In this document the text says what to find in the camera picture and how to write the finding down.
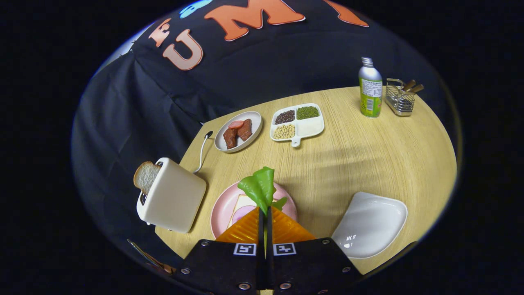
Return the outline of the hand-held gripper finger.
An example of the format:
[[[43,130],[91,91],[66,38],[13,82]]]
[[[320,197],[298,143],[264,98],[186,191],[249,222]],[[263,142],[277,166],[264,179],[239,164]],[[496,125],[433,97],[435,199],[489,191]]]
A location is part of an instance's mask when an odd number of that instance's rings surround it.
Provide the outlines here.
[[[199,240],[172,275],[195,295],[258,295],[266,287],[264,217],[260,209],[244,216],[254,226],[254,241]]]
[[[333,239],[314,237],[273,206],[267,213],[267,280],[275,295],[348,295],[363,281]]]

